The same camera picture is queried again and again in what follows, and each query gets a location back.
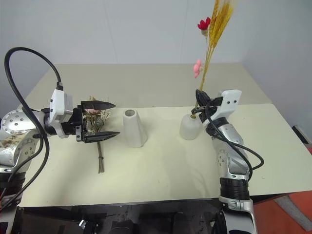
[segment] white wall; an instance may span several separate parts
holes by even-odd
[[[197,28],[214,0],[0,0],[0,61],[14,46],[54,63],[194,63],[204,59]],[[287,121],[311,123],[311,1],[241,0],[212,62],[240,62]],[[12,70],[27,95],[48,69],[16,54]],[[0,62],[0,116],[18,101]]]
[[[246,70],[287,122],[312,139],[312,1],[262,0],[254,41],[243,59]]]

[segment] white vase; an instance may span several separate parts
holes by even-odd
[[[126,140],[130,147],[142,147],[147,141],[140,116],[136,110],[126,110],[122,116]]]
[[[191,114],[187,114],[183,117],[180,125],[180,135],[185,140],[193,140],[202,129],[202,124],[198,116],[191,117]]]

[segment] red flower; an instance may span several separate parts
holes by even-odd
[[[208,28],[209,24],[210,24],[210,18],[207,17],[207,18],[206,18],[206,22],[203,21],[203,20],[201,20],[201,21],[200,21],[200,24],[198,24],[197,26],[198,26],[198,28],[199,28],[200,30],[206,30],[206,29]]]

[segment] white ceramic vase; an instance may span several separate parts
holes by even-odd
[[[126,140],[130,147],[142,147],[147,141],[140,116],[136,110],[126,110],[122,116]]]
[[[191,118],[191,114],[183,117],[180,125],[180,135],[185,140],[194,140],[202,129],[202,124],[198,116]]]

